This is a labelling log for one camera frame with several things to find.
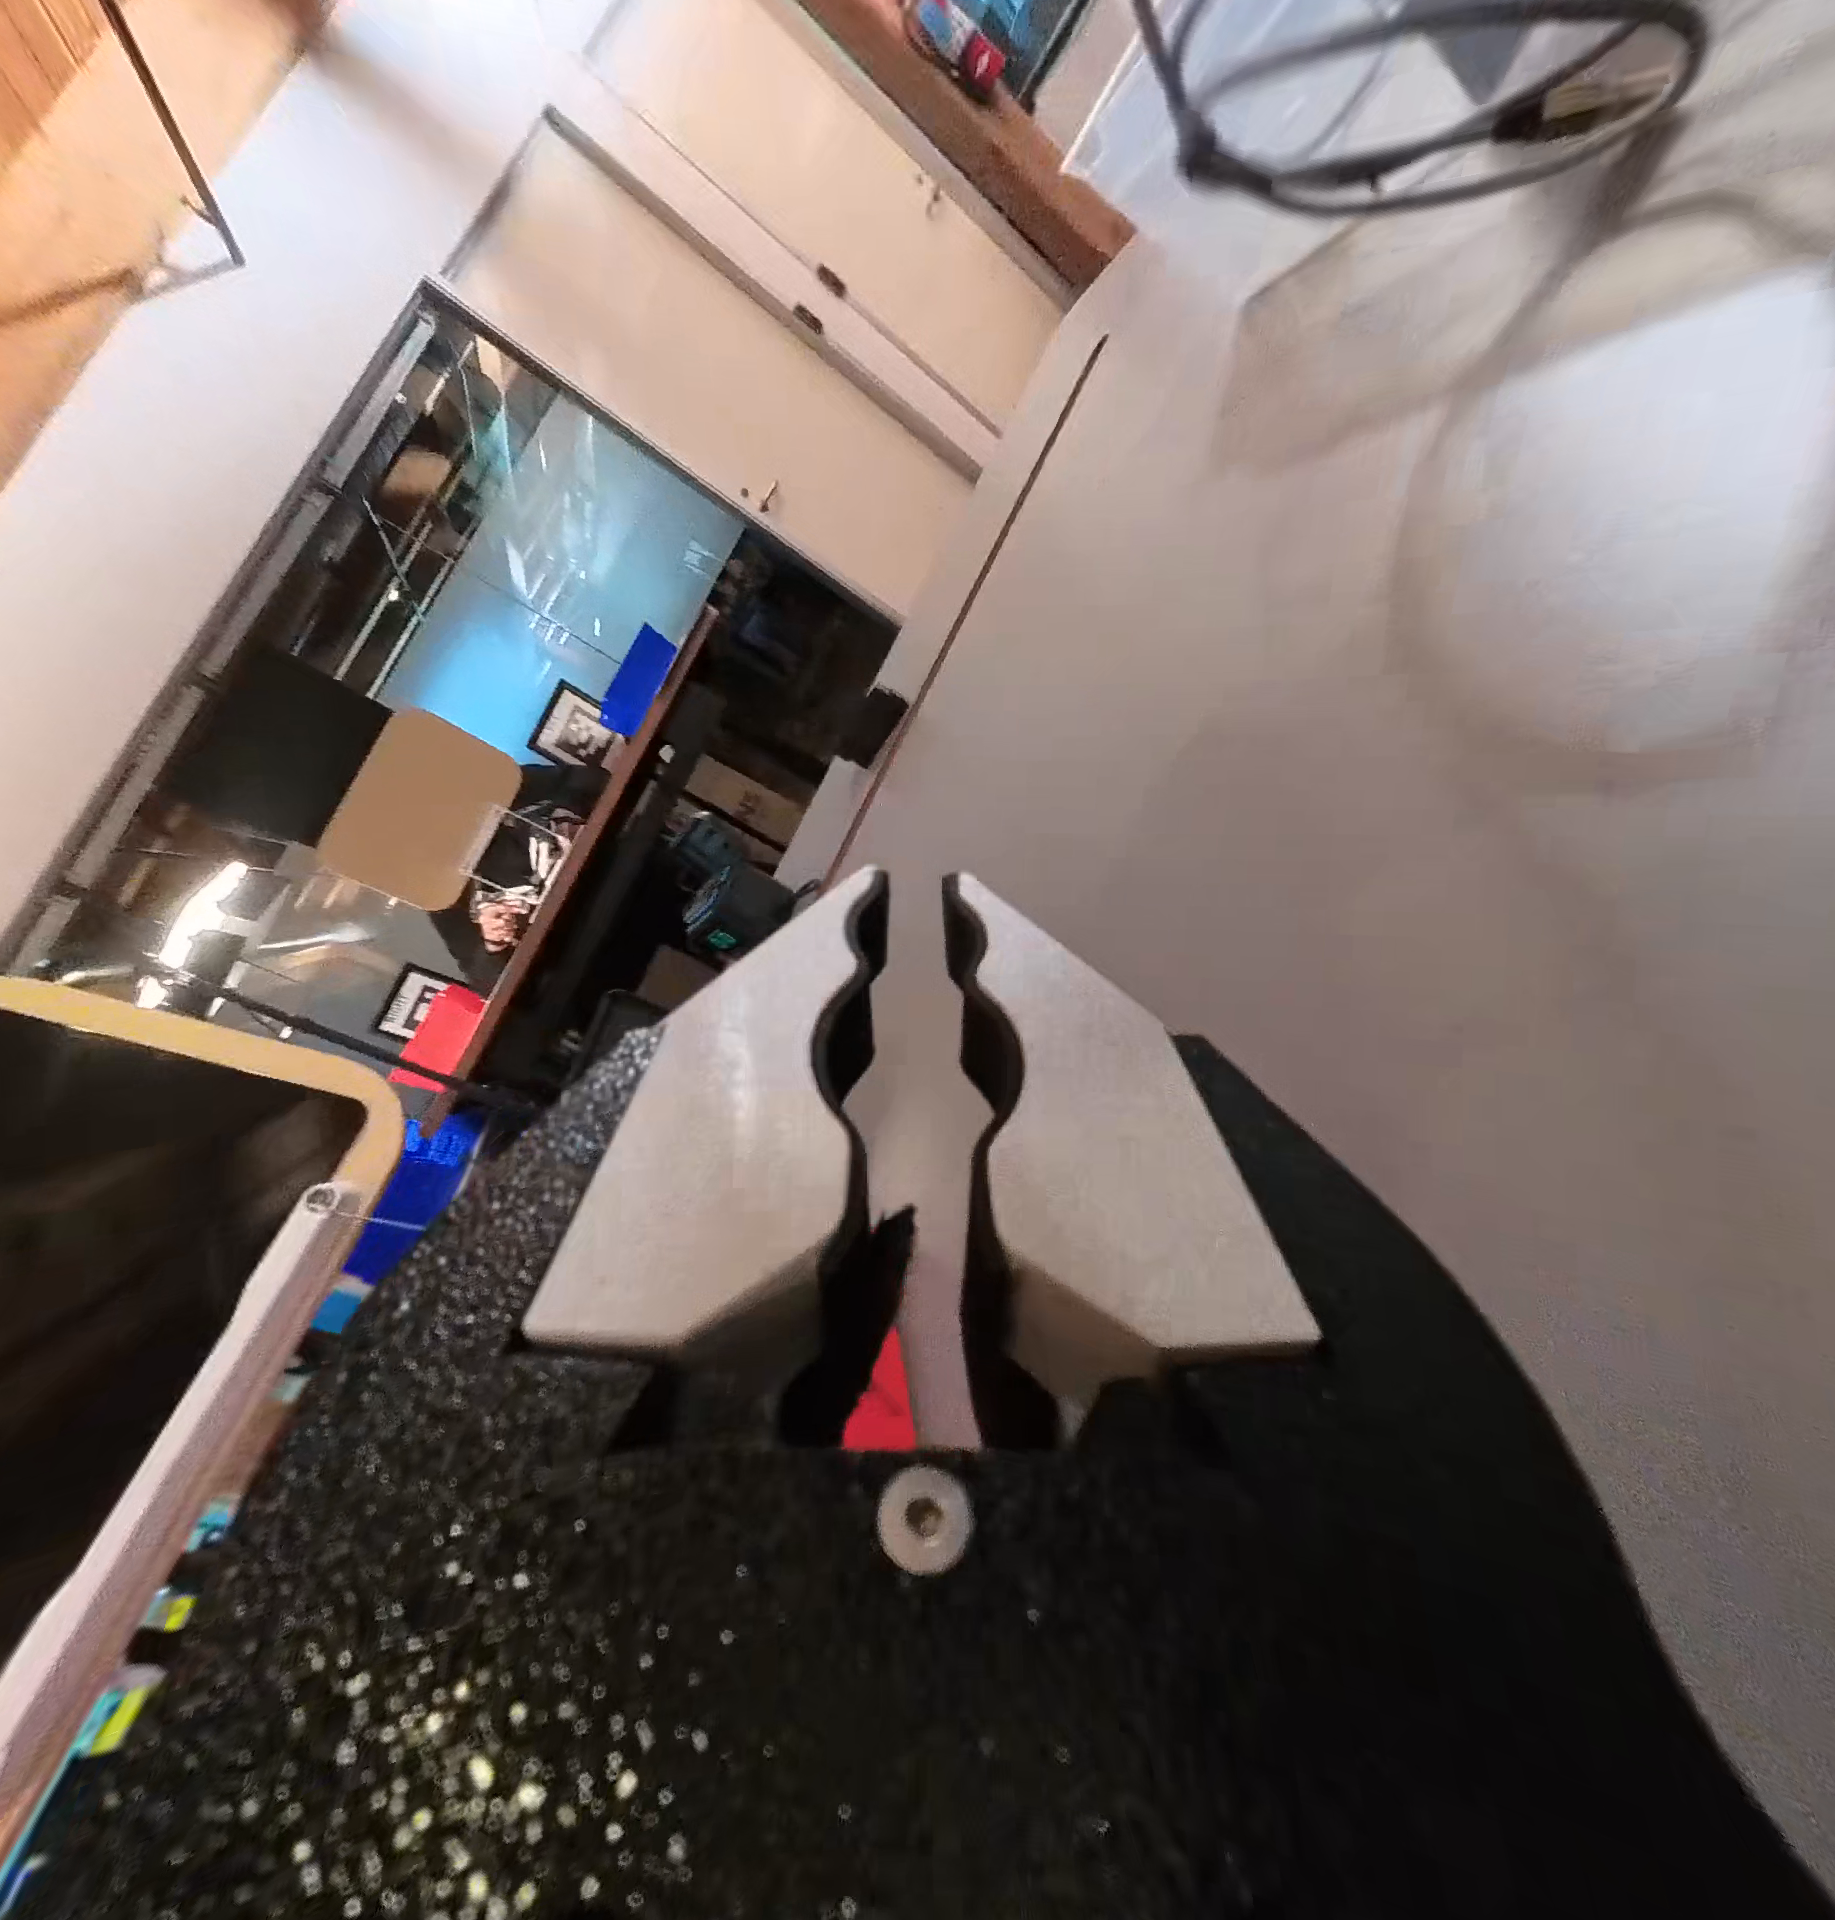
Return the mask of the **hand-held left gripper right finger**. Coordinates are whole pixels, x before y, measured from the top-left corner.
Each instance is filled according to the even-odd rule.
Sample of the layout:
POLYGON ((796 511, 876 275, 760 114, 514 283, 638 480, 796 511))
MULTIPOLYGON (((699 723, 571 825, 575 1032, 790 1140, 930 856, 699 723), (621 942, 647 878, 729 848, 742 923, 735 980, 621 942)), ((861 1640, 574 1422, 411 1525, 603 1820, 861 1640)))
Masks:
POLYGON ((984 1446, 1060 1446, 1115 1383, 1321 1343, 1164 1020, 976 874, 947 874, 970 1157, 960 1346, 984 1446))

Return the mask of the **white wall cabinets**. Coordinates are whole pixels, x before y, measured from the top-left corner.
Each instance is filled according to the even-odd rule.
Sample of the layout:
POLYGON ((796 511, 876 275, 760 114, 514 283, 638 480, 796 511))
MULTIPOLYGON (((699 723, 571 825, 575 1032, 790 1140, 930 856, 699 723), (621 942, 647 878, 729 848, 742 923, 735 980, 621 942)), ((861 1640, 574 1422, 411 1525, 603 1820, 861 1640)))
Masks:
POLYGON ((1073 302, 790 2, 603 2, 442 286, 891 615, 1073 302))

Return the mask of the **blue tape patch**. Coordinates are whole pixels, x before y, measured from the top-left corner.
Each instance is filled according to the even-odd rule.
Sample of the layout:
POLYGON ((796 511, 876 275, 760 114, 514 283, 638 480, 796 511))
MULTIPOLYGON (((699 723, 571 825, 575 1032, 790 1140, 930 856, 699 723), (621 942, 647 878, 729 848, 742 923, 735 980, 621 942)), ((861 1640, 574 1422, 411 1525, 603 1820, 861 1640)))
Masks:
POLYGON ((663 696, 676 660, 679 644, 644 620, 603 690, 603 724, 618 736, 635 736, 663 696))

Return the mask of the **beige chair back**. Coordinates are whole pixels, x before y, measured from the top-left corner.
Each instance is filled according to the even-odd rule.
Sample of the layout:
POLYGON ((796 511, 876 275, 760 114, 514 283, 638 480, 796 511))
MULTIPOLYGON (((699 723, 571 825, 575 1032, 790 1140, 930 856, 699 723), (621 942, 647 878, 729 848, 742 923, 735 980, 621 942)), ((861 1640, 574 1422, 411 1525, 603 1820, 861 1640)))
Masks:
POLYGON ((417 911, 447 911, 518 781, 518 760, 478 733, 432 710, 390 710, 317 842, 318 865, 417 911))

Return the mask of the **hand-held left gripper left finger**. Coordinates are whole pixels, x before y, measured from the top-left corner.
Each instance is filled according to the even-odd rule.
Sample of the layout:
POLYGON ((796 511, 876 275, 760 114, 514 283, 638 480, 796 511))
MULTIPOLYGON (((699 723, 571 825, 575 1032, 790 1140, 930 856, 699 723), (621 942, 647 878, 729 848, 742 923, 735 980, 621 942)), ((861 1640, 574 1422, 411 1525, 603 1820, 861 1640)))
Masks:
POLYGON ((864 865, 679 1002, 524 1310, 554 1352, 808 1365, 869 1234, 847 1099, 875 1063, 888 871, 864 865))

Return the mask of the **glass partition window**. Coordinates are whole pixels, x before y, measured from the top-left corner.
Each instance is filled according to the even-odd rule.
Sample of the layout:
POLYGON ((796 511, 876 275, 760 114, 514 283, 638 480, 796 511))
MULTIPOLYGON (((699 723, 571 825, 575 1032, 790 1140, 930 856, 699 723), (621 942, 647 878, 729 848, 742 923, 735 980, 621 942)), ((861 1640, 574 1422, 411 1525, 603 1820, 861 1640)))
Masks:
POLYGON ((486 999, 411 1111, 542 1099, 778 925, 817 786, 842 769, 896 623, 538 362, 424 293, 207 611, 42 880, 0 974, 341 1050, 402 963, 486 999), (679 644, 603 769, 530 760, 559 680, 597 698, 642 623, 679 644), (518 793, 438 914, 327 874, 317 848, 210 820, 162 774, 251 648, 432 710, 514 754, 518 793))

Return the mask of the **dark panel with pale frame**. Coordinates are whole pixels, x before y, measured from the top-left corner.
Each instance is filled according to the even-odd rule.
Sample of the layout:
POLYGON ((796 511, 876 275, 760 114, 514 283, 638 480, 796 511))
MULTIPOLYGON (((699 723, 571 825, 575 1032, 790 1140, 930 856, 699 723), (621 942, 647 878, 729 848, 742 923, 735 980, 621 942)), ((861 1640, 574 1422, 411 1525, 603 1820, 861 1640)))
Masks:
POLYGON ((0 975, 0 1885, 399 1150, 375 1069, 0 975))

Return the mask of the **wooden shelf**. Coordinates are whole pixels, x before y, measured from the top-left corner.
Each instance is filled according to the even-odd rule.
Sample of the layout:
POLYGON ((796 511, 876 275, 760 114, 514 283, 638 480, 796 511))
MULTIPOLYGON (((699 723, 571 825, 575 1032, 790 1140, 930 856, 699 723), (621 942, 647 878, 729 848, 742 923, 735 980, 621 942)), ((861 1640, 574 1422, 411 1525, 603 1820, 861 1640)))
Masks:
POLYGON ((1134 223, 1064 172, 1060 147, 1002 82, 978 97, 926 53, 902 2, 796 2, 1073 293, 1134 241, 1134 223))

